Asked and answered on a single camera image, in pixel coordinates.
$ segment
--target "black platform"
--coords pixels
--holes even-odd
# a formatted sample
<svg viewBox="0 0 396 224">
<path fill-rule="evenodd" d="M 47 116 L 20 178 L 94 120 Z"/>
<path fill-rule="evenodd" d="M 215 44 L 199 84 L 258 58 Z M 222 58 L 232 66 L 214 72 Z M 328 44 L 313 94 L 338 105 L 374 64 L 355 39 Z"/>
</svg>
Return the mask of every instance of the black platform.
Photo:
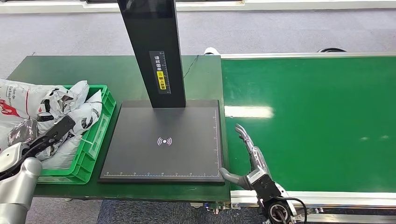
<svg viewBox="0 0 396 224">
<path fill-rule="evenodd" d="M 124 101 L 101 182 L 224 182 L 219 103 L 187 100 L 185 108 Z"/>
</svg>

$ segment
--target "red print on bag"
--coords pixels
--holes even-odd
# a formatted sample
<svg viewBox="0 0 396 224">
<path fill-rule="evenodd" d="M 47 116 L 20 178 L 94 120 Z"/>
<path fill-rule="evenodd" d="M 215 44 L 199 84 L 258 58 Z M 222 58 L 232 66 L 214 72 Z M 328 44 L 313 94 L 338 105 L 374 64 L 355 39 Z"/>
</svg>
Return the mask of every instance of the red print on bag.
<svg viewBox="0 0 396 224">
<path fill-rule="evenodd" d="M 0 99 L 0 109 L 1 113 L 4 115 L 15 115 L 20 117 L 19 114 L 16 112 L 16 109 L 12 106 L 7 105 L 6 101 L 3 99 Z"/>
</svg>

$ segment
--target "black vertical pole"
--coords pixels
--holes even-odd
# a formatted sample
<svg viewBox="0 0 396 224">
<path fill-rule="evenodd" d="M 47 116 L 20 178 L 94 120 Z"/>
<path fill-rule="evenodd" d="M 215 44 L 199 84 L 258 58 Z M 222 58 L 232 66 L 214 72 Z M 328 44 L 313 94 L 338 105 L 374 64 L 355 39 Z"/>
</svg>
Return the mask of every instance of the black vertical pole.
<svg viewBox="0 0 396 224">
<path fill-rule="evenodd" d="M 118 0 L 151 105 L 185 107 L 174 0 Z"/>
</svg>

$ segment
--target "robotic arm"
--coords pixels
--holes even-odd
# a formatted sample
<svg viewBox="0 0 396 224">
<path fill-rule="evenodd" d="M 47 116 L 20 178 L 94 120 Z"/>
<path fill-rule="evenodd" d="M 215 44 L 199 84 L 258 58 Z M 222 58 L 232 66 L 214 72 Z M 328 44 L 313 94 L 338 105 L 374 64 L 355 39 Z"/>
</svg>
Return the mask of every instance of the robotic arm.
<svg viewBox="0 0 396 224">
<path fill-rule="evenodd" d="M 243 140 L 250 156 L 251 171 L 245 176 L 231 174 L 225 168 L 220 168 L 224 179 L 243 189 L 254 190 L 257 193 L 257 203 L 266 218 L 267 224 L 291 224 L 292 217 L 297 216 L 296 209 L 290 200 L 299 201 L 304 207 L 304 223 L 307 222 L 307 209 L 297 198 L 290 198 L 286 190 L 272 180 L 268 166 L 261 150 L 254 146 L 248 133 L 239 125 L 235 125 L 239 138 Z"/>
<path fill-rule="evenodd" d="M 0 224 L 24 224 L 42 164 L 35 155 L 59 142 L 76 123 L 63 117 L 32 143 L 17 143 L 0 154 Z"/>
</svg>

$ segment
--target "gray carpet floor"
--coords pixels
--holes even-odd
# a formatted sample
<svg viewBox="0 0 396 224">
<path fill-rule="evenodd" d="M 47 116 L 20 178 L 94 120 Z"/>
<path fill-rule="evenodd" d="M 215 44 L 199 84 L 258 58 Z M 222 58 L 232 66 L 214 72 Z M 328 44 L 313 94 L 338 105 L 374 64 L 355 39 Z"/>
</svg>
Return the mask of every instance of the gray carpet floor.
<svg viewBox="0 0 396 224">
<path fill-rule="evenodd" d="M 119 13 L 1 14 L 0 21 L 0 78 L 27 55 L 133 54 Z M 323 47 L 396 51 L 395 10 L 180 12 L 178 27 L 185 55 L 201 54 L 209 46 L 224 54 L 316 52 Z M 213 216 L 187 204 L 104 201 L 102 209 L 101 204 L 35 198 L 27 223 L 258 223 L 241 211 Z"/>
</svg>

